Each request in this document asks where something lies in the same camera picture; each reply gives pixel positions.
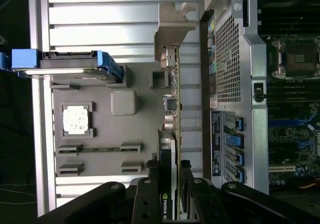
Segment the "grey parts rack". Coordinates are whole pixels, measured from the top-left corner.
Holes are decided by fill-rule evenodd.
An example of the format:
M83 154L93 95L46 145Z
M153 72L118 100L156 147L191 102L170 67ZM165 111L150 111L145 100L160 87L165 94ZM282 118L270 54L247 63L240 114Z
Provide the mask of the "grey parts rack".
M58 177L142 174L158 153L163 96L171 93L158 63L124 65L123 83L53 90L55 162ZM83 106L89 130L69 135L63 111Z

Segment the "white expansion slot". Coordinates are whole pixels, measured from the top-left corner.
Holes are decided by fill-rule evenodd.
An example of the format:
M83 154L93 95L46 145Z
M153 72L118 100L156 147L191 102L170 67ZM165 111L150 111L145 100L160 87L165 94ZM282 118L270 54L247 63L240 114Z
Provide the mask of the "white expansion slot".
M268 168L269 173L285 173L285 172L295 172L296 166L270 166Z

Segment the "black open PC case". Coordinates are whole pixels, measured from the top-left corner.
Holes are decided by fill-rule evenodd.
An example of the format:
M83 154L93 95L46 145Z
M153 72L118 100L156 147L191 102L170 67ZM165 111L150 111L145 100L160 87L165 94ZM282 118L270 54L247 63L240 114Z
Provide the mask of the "black open PC case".
M269 186L267 49L259 35L263 7L320 6L320 0L201 0L199 5L204 175L216 186Z

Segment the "green Dell motherboard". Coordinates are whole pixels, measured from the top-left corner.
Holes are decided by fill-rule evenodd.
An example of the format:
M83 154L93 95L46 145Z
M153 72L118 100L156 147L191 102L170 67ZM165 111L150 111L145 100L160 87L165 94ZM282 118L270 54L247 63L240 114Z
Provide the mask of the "green Dell motherboard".
M303 28L298 26L272 26L266 28ZM270 35L259 34L266 44L267 79L266 93L286 92L268 90L268 82L280 80L271 77L268 64L268 44L286 37L307 37L320 35ZM268 125L268 163L270 166L296 166L295 172L269 173L271 189L293 186L308 189L320 186L320 101L316 102L268 102L269 120L310 120L303 126Z

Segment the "silver CPU chip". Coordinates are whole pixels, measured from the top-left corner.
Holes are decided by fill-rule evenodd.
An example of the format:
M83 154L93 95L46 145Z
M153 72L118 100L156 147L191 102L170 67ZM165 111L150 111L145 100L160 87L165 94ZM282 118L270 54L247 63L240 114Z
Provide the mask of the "silver CPU chip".
M82 135L89 130L89 112L83 106L68 106L62 115L63 130L69 135Z

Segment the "blue expansion slot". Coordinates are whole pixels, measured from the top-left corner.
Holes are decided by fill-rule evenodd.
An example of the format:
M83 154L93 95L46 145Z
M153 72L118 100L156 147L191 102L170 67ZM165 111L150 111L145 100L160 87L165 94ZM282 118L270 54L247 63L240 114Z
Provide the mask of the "blue expansion slot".
M303 126L308 124L310 120L269 120L269 126Z

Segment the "black RAM slot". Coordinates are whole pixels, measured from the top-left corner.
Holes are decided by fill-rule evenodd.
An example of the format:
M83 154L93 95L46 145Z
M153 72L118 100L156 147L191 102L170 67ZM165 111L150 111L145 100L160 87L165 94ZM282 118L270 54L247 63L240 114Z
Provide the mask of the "black RAM slot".
M272 27L272 26L283 26L283 27L289 27L289 26L298 26L298 27L316 27L320 26L320 22L313 21L313 20L289 20L289 21L262 21L261 27Z
M315 21L315 22L320 22L320 15L319 14L261 14L260 16L261 20L303 20L303 21Z
M320 91L320 86L269 86L267 89L282 91Z
M320 28L258 28L259 34L270 35L285 35L285 34L297 34L297 35L320 35Z
M320 85L320 80L274 80L267 83L268 86L306 86Z
M320 96L269 96L268 102L316 102L320 101Z
M262 13L300 13L300 14L320 14L320 6L307 7L263 7Z
M320 96L320 92L268 92L267 96Z

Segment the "CPU socket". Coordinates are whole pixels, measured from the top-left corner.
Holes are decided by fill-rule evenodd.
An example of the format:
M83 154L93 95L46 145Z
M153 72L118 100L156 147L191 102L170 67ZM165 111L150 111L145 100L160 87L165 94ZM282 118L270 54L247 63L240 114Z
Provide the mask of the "CPU socket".
M279 38L267 47L271 77L280 80L320 79L320 36Z

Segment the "hard disk with blue caddy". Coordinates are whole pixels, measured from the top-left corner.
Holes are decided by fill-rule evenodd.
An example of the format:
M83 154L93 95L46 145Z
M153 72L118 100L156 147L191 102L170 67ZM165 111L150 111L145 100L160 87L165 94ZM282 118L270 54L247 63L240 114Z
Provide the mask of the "hard disk with blue caddy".
M38 49L13 49L0 53L0 70L22 77L49 79L55 85L99 86L122 83L125 71L107 53L44 52Z

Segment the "black chassis intrusion switch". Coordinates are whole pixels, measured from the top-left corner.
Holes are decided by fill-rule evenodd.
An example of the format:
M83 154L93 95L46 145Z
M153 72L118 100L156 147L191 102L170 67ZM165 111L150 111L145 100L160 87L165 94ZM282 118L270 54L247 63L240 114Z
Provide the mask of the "black chassis intrusion switch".
M266 95L264 94L264 84L259 82L259 83L254 83L253 84L253 92L254 92L254 100L255 102L263 102L264 99L266 98Z

